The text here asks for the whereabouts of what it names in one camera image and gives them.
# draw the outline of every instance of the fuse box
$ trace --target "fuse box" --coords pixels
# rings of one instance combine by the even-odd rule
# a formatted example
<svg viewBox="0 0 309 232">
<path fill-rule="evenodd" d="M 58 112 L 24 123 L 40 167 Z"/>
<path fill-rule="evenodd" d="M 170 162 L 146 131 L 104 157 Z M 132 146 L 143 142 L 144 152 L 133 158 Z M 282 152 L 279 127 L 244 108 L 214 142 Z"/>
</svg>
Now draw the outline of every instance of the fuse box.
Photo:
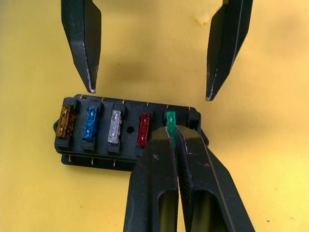
<svg viewBox="0 0 309 232">
<path fill-rule="evenodd" d="M 56 136 L 55 148 L 67 165 L 131 171 L 151 133 L 168 126 L 170 115 L 176 125 L 201 134 L 201 115 L 193 107 L 87 95 L 65 98 L 63 105 L 74 112 L 74 120 L 66 136 Z M 55 133 L 63 115 L 64 108 L 54 123 Z"/>
</svg>

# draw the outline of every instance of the white fuse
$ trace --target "white fuse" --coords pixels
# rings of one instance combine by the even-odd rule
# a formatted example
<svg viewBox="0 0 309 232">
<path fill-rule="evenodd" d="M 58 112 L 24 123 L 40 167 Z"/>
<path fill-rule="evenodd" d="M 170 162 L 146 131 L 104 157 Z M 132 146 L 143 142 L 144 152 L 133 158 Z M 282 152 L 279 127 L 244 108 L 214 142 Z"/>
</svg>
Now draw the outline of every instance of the white fuse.
<svg viewBox="0 0 309 232">
<path fill-rule="evenodd" d="M 109 143 L 117 144 L 119 142 L 120 122 L 121 122 L 121 111 L 113 110 L 112 119 L 111 119 L 111 127 L 108 133 Z"/>
</svg>

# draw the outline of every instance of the green fuse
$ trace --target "green fuse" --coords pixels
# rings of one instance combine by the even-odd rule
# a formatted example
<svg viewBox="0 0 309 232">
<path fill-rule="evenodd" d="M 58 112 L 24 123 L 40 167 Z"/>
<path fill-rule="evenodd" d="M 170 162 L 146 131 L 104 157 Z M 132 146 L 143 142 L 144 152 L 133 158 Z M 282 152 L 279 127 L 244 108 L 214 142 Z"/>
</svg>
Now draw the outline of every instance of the green fuse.
<svg viewBox="0 0 309 232">
<path fill-rule="evenodd" d="M 176 112 L 166 112 L 167 129 L 172 139 L 173 146 L 176 147 Z"/>
</svg>

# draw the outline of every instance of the yellow surface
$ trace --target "yellow surface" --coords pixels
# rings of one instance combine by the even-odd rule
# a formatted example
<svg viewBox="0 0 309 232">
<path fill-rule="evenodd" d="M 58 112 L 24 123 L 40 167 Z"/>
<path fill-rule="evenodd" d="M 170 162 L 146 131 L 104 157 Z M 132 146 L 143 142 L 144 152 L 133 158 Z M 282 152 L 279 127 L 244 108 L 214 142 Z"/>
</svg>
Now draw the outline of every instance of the yellow surface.
<svg viewBox="0 0 309 232">
<path fill-rule="evenodd" d="M 211 17 L 220 0 L 95 3 L 97 95 L 195 107 L 255 229 L 308 232 L 308 1 L 254 1 L 247 39 L 213 102 L 204 100 L 210 22 L 196 17 Z M 63 98 L 86 93 L 60 0 L 2 0 L 0 23 L 0 231 L 122 231 L 129 173 L 65 166 L 54 149 Z"/>
</svg>

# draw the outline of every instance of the red fuse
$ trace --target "red fuse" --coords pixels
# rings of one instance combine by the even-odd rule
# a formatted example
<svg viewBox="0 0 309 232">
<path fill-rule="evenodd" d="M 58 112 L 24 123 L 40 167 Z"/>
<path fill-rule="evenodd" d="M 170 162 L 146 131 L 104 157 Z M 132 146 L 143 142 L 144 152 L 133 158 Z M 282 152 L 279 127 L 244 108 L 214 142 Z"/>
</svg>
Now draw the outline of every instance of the red fuse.
<svg viewBox="0 0 309 232">
<path fill-rule="evenodd" d="M 150 114 L 141 114 L 138 146 L 145 147 L 147 145 L 149 122 Z"/>
</svg>

